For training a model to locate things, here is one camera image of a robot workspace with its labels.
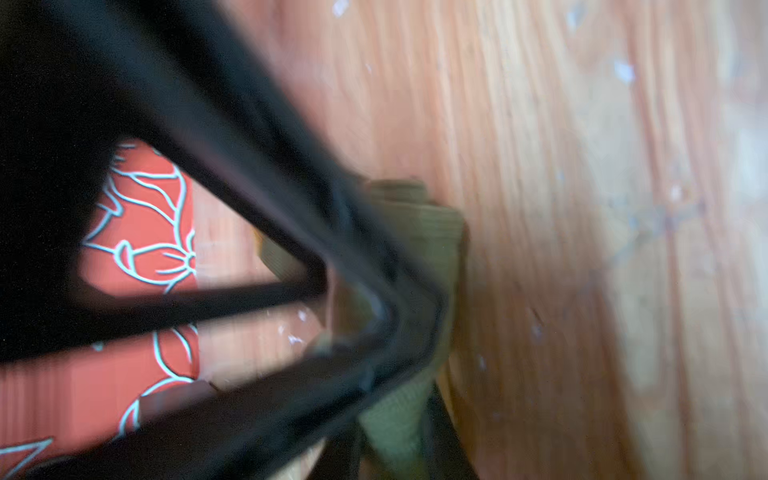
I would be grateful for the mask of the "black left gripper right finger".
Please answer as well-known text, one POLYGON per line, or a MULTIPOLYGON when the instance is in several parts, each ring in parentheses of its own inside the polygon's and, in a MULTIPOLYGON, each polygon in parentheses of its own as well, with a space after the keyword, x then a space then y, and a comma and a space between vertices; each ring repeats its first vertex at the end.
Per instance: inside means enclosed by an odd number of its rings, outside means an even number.
POLYGON ((451 421, 438 385, 426 403, 421 420, 423 455, 431 480, 478 480, 451 421))

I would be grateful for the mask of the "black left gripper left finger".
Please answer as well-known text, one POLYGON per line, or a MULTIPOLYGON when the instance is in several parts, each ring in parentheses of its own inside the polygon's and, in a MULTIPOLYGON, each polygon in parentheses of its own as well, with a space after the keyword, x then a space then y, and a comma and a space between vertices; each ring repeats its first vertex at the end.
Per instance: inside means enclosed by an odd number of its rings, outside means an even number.
POLYGON ((1 361, 311 300, 334 268, 373 323, 262 380, 31 471, 264 479, 317 441, 354 479, 358 417, 423 369, 448 296, 208 1, 1 5, 1 361), (283 283, 118 299, 76 277, 118 143, 147 141, 304 268, 283 283))

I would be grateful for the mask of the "green striped sock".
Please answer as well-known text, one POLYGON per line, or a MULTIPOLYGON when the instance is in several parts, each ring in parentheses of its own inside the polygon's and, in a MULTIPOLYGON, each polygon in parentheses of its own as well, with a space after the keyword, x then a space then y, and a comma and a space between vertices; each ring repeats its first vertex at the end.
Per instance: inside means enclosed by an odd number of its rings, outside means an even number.
MULTIPOLYGON (((463 263, 465 231, 460 211, 435 203, 417 180, 380 180, 367 185, 372 202, 412 251, 455 295, 463 263)), ((444 327, 430 363, 411 380, 358 416, 325 442, 312 479, 430 479, 423 455, 421 420, 436 383, 452 419, 445 364, 451 350, 456 301, 448 303, 444 327)))

